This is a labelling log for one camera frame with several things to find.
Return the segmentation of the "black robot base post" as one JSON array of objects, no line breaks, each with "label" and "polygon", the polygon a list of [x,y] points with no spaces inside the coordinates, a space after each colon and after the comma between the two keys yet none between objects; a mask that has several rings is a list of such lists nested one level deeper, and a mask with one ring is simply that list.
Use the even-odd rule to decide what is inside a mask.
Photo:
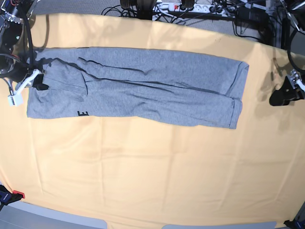
[{"label": "black robot base post", "polygon": [[122,9],[133,11],[132,7],[136,7],[135,17],[140,20],[149,20],[153,18],[153,9],[156,0],[120,0]]}]

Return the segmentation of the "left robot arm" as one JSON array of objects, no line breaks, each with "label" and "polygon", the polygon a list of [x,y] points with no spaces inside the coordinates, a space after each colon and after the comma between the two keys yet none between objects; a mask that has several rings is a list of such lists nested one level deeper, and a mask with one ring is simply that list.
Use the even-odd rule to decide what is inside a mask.
[{"label": "left robot arm", "polygon": [[281,0],[287,22],[293,27],[286,43],[287,56],[293,69],[285,77],[280,89],[274,90],[269,98],[271,106],[286,106],[291,101],[305,98],[305,70],[294,62],[291,46],[296,34],[305,33],[305,2],[303,0]]}]

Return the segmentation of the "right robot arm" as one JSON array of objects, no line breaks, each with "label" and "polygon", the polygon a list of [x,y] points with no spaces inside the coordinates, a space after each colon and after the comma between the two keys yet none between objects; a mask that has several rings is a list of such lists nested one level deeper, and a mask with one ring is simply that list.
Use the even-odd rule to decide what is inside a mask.
[{"label": "right robot arm", "polygon": [[[4,0],[0,4],[0,78],[7,84],[10,95],[12,83],[34,87],[38,91],[49,88],[44,84],[44,70],[34,65],[34,48],[29,19],[38,0]],[[13,54],[20,38],[27,36],[29,52],[21,58]]]}]

